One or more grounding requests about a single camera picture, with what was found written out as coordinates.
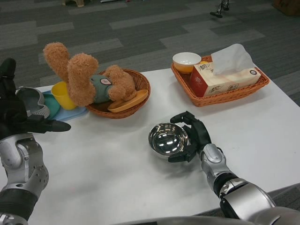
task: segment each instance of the gray carpet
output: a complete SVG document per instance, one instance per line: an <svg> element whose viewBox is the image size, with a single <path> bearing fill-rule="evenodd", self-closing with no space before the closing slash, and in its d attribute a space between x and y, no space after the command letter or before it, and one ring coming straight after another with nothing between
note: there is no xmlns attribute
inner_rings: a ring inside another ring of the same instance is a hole
<svg viewBox="0 0 300 225"><path fill-rule="evenodd" d="M92 54L99 71L113 63L137 71L169 68L175 53L204 56L241 43L300 105L300 17L285 16L271 2L232 0L217 19L209 12L218 0L93 0L82 8L60 0L0 0L0 61L15 58L16 85L37 87L59 80L42 55L50 42L63 42L72 55ZM300 186L271 194L280 206L300 207Z"/></svg>

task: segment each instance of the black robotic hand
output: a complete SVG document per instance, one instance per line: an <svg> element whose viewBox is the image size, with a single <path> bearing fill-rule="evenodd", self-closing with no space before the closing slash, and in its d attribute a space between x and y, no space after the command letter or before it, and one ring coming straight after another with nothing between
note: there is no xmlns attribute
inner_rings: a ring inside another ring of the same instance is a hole
<svg viewBox="0 0 300 225"><path fill-rule="evenodd" d="M193 114L186 111L180 113L170 119L171 123L186 123L190 125L190 127L184 125L182 128L186 131L189 139L190 145L186 146L183 151L170 156L168 161L170 163L177 163L188 161L190 162L196 155L196 153L200 153L201 150L207 145L211 143L210 135L205 127L205 125L195 118Z"/></svg>

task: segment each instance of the brown teddy bear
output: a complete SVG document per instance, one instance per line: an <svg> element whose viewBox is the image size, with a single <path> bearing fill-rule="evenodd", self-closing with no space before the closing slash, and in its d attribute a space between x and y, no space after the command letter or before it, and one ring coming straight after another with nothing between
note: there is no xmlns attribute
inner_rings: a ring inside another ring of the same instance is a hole
<svg viewBox="0 0 300 225"><path fill-rule="evenodd" d="M132 76L117 65L107 68L103 75L95 74L97 59L84 53L69 59L67 48L59 42L47 44L44 57L52 70L67 83L69 96L78 106L109 100L128 101L136 96Z"/></svg>

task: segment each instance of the orange wicker basket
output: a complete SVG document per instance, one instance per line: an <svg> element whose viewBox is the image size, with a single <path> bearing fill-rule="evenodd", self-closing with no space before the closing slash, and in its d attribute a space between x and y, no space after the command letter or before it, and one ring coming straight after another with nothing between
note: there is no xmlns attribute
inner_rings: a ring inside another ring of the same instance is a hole
<svg viewBox="0 0 300 225"><path fill-rule="evenodd" d="M212 62L211 56L205 56L202 58L202 61L206 62ZM256 92L263 86L267 85L270 81L266 74L264 74L259 68L256 68L258 72L261 74L260 78L256 82L256 84L247 86L244 88L228 91L222 94L208 96L208 97L197 97L194 91L191 89L191 86L189 85L189 79L191 74L182 74L180 73L174 65L172 65L172 71L175 74L175 77L177 78L178 82L183 87L184 91L187 93L189 98L192 100L193 104L202 107L206 105L212 105L212 104L218 104L218 103L224 103L224 102L230 102L234 101L240 98L244 98L248 95L251 95L252 93Z"/></svg>
<svg viewBox="0 0 300 225"><path fill-rule="evenodd" d="M112 101L110 102L105 102L102 104L91 104L86 106L86 108L91 111L92 113L98 115L98 116L103 116L103 117L108 117L111 119L122 119L128 116L131 116L132 114L134 114L139 108L141 108L146 101L148 100L149 96L150 96L150 83L147 80L147 78L134 71L131 69L123 69L125 72L129 73L132 77L133 80L135 82L135 89L136 90L148 90L148 96L145 100L143 100L141 103L135 105L134 107L131 107L127 110L124 110L122 112L110 112L107 110L108 106L112 103Z"/></svg>

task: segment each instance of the stainless steel bowl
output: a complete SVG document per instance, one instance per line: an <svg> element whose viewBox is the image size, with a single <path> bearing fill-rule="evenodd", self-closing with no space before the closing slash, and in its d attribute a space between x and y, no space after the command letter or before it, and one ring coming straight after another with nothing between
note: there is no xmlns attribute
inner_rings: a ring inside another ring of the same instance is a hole
<svg viewBox="0 0 300 225"><path fill-rule="evenodd" d="M188 135L174 123L157 124L149 133L149 144L161 158L168 158L183 150L188 145Z"/></svg>

